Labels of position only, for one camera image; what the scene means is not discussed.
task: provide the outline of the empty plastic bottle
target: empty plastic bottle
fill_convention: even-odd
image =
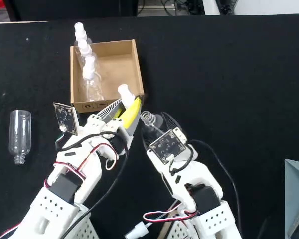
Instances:
[[[78,57],[79,64],[81,66],[81,69],[83,69],[85,65],[85,57],[87,56],[93,56],[95,58],[94,64],[96,63],[96,54],[92,51],[91,46],[86,42],[86,40],[79,40],[78,43],[80,55]]]
[[[101,75],[95,71],[95,57],[87,56],[85,58],[85,65],[83,67],[83,81],[82,89],[85,92],[86,101],[100,101],[103,100],[101,88]]]
[[[78,48],[78,42],[79,40],[86,40],[86,42],[91,45],[92,41],[91,39],[86,35],[86,31],[84,30],[83,23],[77,22],[74,24],[74,29],[75,29],[75,42],[74,42],[74,50],[76,54],[79,54],[79,48]]]
[[[24,164],[31,149],[31,113],[16,110],[10,114],[9,151],[15,164]]]

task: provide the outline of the bottle cap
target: bottle cap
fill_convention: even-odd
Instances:
[[[77,22],[76,24],[74,24],[74,28],[75,28],[75,39],[77,41],[88,39],[86,35],[86,31],[84,30],[83,23]]]
[[[122,84],[118,87],[118,92],[121,95],[122,103],[127,109],[135,100],[135,96],[130,92],[129,86],[127,84]]]
[[[86,42],[86,40],[79,40],[78,41],[78,47],[80,50],[80,53],[83,57],[91,55],[92,54],[92,48],[90,45]]]
[[[82,76],[85,79],[93,79],[95,74],[95,57],[85,57],[85,64],[82,71]]]

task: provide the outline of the cardboard box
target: cardboard box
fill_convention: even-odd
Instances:
[[[120,97],[117,88],[127,84],[135,96],[144,95],[139,58],[135,40],[101,42],[92,44],[92,50],[98,56],[103,101],[84,101],[80,92],[82,70],[74,47],[71,46],[71,104],[80,112],[100,111]]]

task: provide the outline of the black table surface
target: black table surface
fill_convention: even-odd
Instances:
[[[0,232],[22,220],[52,171],[60,135],[52,102],[70,101],[73,23],[0,24]],[[283,238],[284,159],[299,160],[299,15],[84,23],[95,42],[136,40],[144,108],[170,113],[188,138],[215,149],[237,184],[244,238],[255,239],[265,219],[262,238]],[[14,165],[8,152],[15,109],[32,113],[32,149],[24,166]],[[228,178],[208,151],[196,149],[235,213]],[[87,206],[116,173],[103,172]],[[167,209],[172,201],[138,129],[125,172],[91,220],[101,238],[123,238],[144,212]],[[159,227],[151,226],[145,238],[156,237]]]

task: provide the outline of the circuit board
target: circuit board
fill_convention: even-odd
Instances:
[[[169,130],[162,135],[152,143],[149,148],[156,154],[163,164],[168,163],[167,158],[172,154],[176,157],[186,150],[186,146],[178,139],[172,130]]]
[[[53,103],[56,118],[59,123],[60,128],[65,128],[66,131],[73,134],[78,135],[78,119],[76,115],[75,108],[72,106],[67,106],[61,103]]]

